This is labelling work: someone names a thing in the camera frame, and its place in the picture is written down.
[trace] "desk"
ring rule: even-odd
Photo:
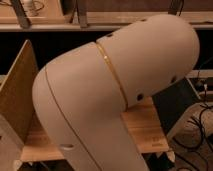
[[[151,98],[122,114],[122,118],[141,153],[168,151],[169,146],[160,126]],[[21,161],[36,162],[64,159],[61,152],[50,141],[36,117],[22,150]]]

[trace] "small hole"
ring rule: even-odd
[[[106,35],[106,37],[112,37],[112,36],[113,36],[112,33]]]
[[[177,76],[172,77],[171,84],[173,84],[177,80]]]
[[[143,94],[139,94],[138,97],[137,97],[137,100],[140,101],[142,99],[143,99]]]
[[[142,19],[141,21],[142,21],[142,22],[145,22],[145,21],[147,21],[147,19],[146,19],[146,18],[144,18],[144,19]]]

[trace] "plywood surface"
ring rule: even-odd
[[[5,75],[0,75],[0,86],[1,86],[2,82],[4,81],[4,79],[5,79]]]
[[[64,159],[34,115],[27,141],[22,150],[21,161],[48,161]]]
[[[169,146],[151,98],[123,113],[123,119],[141,153],[162,152]]]
[[[0,86],[0,127],[19,148],[25,142],[34,113],[31,92],[37,71],[31,43],[25,41]]]
[[[122,117],[141,153],[162,152],[169,149],[151,98],[129,109]],[[63,155],[52,144],[39,121],[34,118],[21,160],[28,162],[60,159],[64,159]]]

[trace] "gold seam line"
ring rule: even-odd
[[[116,70],[115,70],[115,68],[114,68],[109,56],[107,55],[106,51],[104,50],[103,46],[100,43],[98,43],[98,42],[96,42],[96,45],[97,45],[99,51],[101,52],[102,56],[104,57],[104,61],[106,62],[107,66],[109,67],[110,71],[112,72],[112,75],[113,75],[115,81],[118,84],[120,92],[121,92],[121,94],[122,94],[122,96],[124,98],[125,108],[126,108],[125,110],[127,110],[127,108],[128,108],[127,96],[126,96],[124,88],[123,88],[123,86],[121,84],[121,81],[120,81],[120,79],[119,79],[119,77],[118,77],[118,75],[116,73]]]

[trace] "white plastic casing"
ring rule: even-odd
[[[153,95],[193,68],[199,54],[197,35],[182,19],[159,15],[97,42],[112,65],[96,43],[52,60],[34,82],[36,113],[76,171],[148,170],[121,112],[126,103],[136,104],[138,95]]]

